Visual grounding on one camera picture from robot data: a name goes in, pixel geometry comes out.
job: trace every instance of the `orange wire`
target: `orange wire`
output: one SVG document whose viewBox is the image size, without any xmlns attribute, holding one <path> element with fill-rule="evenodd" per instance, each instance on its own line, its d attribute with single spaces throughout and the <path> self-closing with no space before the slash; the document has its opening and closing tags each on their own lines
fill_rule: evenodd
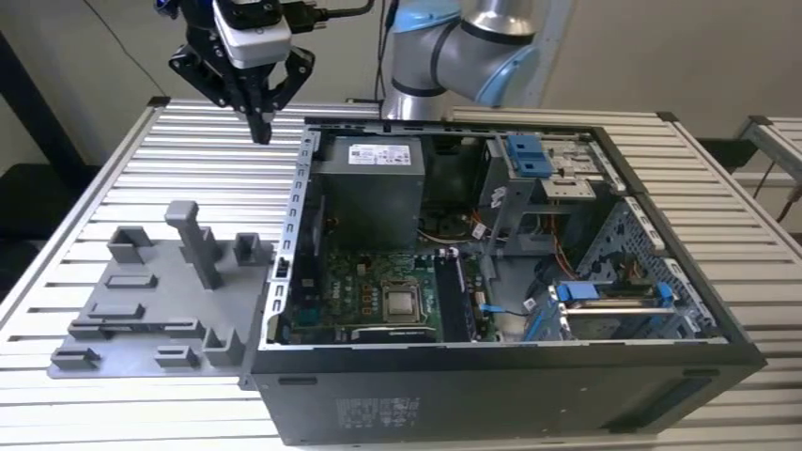
<svg viewBox="0 0 802 451">
<path fill-rule="evenodd" d="M 572 279 L 576 280 L 576 274 L 574 274 L 574 269 L 571 268 L 570 263 L 567 262 L 567 257 L 566 257 L 566 253 L 563 252 L 563 246 L 560 245 L 560 240 L 556 238 L 556 223 L 554 221 L 554 215 L 550 215 L 550 221 L 551 221 L 551 236 L 554 237 L 554 249 L 555 249 L 555 259 L 556 259 L 556 263 L 558 265 L 560 265 L 560 268 L 563 269 L 563 272 L 567 274 L 567 276 Z"/>
</svg>

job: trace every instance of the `gray plastic base plate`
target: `gray plastic base plate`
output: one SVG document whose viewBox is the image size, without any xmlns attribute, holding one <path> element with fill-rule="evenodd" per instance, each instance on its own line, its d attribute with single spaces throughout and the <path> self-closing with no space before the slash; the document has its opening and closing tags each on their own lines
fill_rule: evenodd
<svg viewBox="0 0 802 451">
<path fill-rule="evenodd" d="M 52 355 L 52 378 L 239 374 L 269 264 L 240 266 L 235 242 L 216 245 L 215 290 L 203 288 L 179 240 L 137 247 L 144 264 L 109 262 Z M 271 244 L 259 246 L 269 256 Z"/>
</svg>

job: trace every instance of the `robotic arm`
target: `robotic arm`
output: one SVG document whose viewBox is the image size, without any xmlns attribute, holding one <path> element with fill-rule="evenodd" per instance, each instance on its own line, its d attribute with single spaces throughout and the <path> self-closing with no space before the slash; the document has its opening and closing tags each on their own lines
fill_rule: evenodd
<svg viewBox="0 0 802 451">
<path fill-rule="evenodd" d="M 460 17 L 456 0 L 403 3 L 392 27 L 392 87 L 381 116 L 449 119 L 448 90 L 485 106 L 509 104 L 538 67 L 533 4 L 480 0 Z"/>
<path fill-rule="evenodd" d="M 187 44 L 169 66 L 220 107 L 244 117 L 255 143 L 268 144 L 271 120 L 305 83 L 315 54 L 291 45 L 293 34 L 323 28 L 329 19 L 359 16 L 373 7 L 315 8 L 313 2 L 279 0 L 155 0 L 159 14 L 187 21 Z M 284 61 L 287 78 L 273 87 L 268 77 Z"/>
<path fill-rule="evenodd" d="M 269 143 L 276 111 L 315 67 L 315 55 L 291 44 L 292 35 L 365 14 L 373 4 L 328 10 L 304 1 L 155 0 L 159 14 L 175 19 L 180 12 L 187 22 L 187 44 L 171 68 L 217 106 L 233 107 L 255 143 Z M 532 8 L 531 0 L 480 0 L 460 17 L 456 0 L 391 0 L 384 27 L 395 34 L 392 87 L 381 116 L 449 119 L 447 90 L 483 105 L 507 104 L 538 64 Z M 280 61 L 287 78 L 271 87 Z"/>
</svg>

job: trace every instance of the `label on power supply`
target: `label on power supply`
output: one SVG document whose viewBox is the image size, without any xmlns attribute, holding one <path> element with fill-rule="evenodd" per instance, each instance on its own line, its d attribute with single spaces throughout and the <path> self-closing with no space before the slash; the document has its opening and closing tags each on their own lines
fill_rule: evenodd
<svg viewBox="0 0 802 451">
<path fill-rule="evenodd" d="M 408 166 L 412 164 L 409 146 L 353 144 L 348 148 L 348 164 Z"/>
</svg>

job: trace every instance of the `aluminum profile table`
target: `aluminum profile table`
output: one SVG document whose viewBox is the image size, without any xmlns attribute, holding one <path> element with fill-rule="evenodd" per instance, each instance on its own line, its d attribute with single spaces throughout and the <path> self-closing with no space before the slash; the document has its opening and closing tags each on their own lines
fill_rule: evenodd
<svg viewBox="0 0 802 451">
<path fill-rule="evenodd" d="M 739 134 L 802 184 L 802 118 L 751 116 Z"/>
<path fill-rule="evenodd" d="M 253 231 L 275 241 L 304 116 L 376 114 L 372 105 L 295 105 L 263 147 L 228 110 L 197 101 L 148 107 L 0 305 L 0 444 L 25 451 L 54 444 L 102 451 L 283 449 L 257 393 L 240 391 L 235 378 L 53 381 L 44 368 L 102 273 L 114 228 L 141 225 L 152 237 L 175 238 L 160 223 L 167 204 L 193 199 L 197 219 L 219 238 Z M 683 126 L 632 113 L 460 108 L 455 117 L 606 128 L 768 365 L 656 437 L 361 447 L 802 449 L 802 250 Z"/>
</svg>

